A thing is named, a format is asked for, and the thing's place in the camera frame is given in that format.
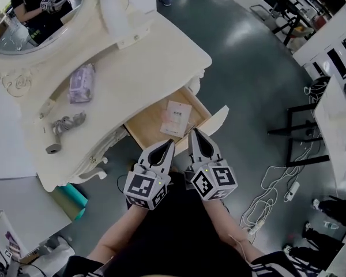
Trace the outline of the pink and white sachet packet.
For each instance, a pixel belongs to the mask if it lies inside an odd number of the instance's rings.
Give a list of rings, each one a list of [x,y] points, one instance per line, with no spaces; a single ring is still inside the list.
[[[189,123],[191,109],[192,105],[169,100],[161,116],[160,132],[182,138]]]

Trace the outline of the person's left forearm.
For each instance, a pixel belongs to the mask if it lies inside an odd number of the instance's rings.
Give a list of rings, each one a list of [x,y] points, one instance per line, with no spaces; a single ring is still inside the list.
[[[147,209],[132,205],[101,237],[87,259],[102,264],[122,251],[148,213]]]

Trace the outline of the person's black outfit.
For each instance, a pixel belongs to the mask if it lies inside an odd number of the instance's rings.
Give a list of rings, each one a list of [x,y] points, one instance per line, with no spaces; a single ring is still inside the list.
[[[105,264],[87,259],[91,252],[71,256],[62,277],[301,277],[282,251],[248,263],[219,238],[183,174],[170,176],[167,195],[148,210],[122,251]]]

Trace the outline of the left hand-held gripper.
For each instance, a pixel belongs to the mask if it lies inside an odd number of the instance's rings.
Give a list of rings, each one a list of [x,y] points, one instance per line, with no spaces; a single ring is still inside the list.
[[[159,141],[144,149],[139,164],[128,172],[123,194],[127,201],[145,209],[154,210],[168,193],[169,176],[175,155],[173,139]]]

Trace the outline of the white plastic bag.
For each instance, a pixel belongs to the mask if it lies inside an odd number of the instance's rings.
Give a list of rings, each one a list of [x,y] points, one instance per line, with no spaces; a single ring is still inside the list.
[[[48,277],[55,275],[68,262],[71,256],[75,255],[74,249],[67,240],[58,236],[59,245],[49,254],[39,257],[33,265],[42,270]]]

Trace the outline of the black metal stand frame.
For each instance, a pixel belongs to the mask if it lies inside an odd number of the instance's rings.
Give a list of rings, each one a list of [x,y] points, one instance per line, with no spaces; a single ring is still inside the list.
[[[310,121],[307,119],[303,124],[293,125],[294,114],[304,111],[311,111],[311,115],[314,116],[313,112],[316,109],[316,106],[316,103],[311,103],[288,108],[286,126],[284,128],[272,129],[268,131],[268,135],[284,136],[288,139],[287,154],[284,165],[286,168],[301,167],[330,161],[329,155],[319,155],[314,158],[296,158],[295,160],[291,160],[293,146],[296,142],[301,144],[308,144],[312,147],[314,142],[323,141],[323,138],[321,136],[313,136],[315,131],[318,130],[318,125],[315,121]]]

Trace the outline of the white hair dryer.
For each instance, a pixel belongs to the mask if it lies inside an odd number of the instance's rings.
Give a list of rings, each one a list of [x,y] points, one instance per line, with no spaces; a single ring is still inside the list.
[[[49,135],[45,144],[46,152],[50,155],[56,154],[62,149],[60,138],[56,135]]]

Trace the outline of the oval white-framed mirror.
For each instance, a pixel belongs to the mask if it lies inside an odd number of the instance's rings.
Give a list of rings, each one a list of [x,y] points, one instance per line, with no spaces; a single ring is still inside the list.
[[[66,40],[82,0],[0,0],[0,57]]]

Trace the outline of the white vase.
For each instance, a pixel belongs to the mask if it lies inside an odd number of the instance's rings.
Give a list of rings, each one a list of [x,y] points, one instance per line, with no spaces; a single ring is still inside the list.
[[[99,2],[108,33],[117,41],[129,35],[132,31],[127,16],[129,0],[99,0]]]

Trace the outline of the white dressing table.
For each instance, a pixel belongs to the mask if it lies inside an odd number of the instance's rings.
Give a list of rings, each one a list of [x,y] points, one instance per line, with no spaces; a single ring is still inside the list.
[[[29,54],[0,57],[0,179],[38,176],[47,191],[70,182],[86,154],[110,131],[199,77],[212,60],[156,10],[156,0],[129,0],[132,28],[150,27],[119,50],[99,0],[82,0],[70,36]],[[70,76],[95,67],[93,98],[71,104]],[[39,118],[47,99],[55,105]],[[49,135],[62,149],[46,152]]]

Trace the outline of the person's right forearm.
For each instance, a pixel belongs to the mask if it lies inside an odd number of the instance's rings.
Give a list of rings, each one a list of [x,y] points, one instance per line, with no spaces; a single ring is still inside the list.
[[[247,232],[241,229],[220,200],[202,203],[219,238],[236,249],[248,263],[265,255],[250,243]]]

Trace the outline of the white work table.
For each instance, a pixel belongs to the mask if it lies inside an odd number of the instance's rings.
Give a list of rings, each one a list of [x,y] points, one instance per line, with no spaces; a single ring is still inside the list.
[[[313,114],[339,187],[346,178],[346,95],[335,76],[329,79]]]

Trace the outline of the black and white backpack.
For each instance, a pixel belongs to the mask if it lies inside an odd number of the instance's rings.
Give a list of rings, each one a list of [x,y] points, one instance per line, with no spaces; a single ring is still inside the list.
[[[318,103],[322,97],[330,76],[321,76],[312,81],[311,85],[303,88],[304,94],[308,96],[309,103]]]

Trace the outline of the white power strip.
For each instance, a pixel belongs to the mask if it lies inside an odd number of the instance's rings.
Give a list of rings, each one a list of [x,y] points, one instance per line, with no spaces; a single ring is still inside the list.
[[[251,243],[254,242],[256,235],[258,233],[258,231],[261,229],[261,227],[264,225],[264,220],[261,219],[259,220],[255,225],[253,225],[252,227],[248,228],[247,231],[247,235],[248,235],[248,239]]]
[[[292,201],[292,199],[293,199],[294,195],[296,194],[296,192],[298,191],[299,187],[300,187],[300,183],[298,181],[295,181],[292,184],[290,189],[285,194],[285,197],[284,197],[285,203]]]

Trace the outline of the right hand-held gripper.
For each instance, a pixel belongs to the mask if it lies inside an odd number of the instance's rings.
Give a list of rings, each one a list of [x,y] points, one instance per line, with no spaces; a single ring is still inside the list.
[[[189,133],[191,166],[185,171],[188,187],[195,189],[202,200],[221,200],[237,188],[233,168],[221,159],[218,145],[203,131]]]

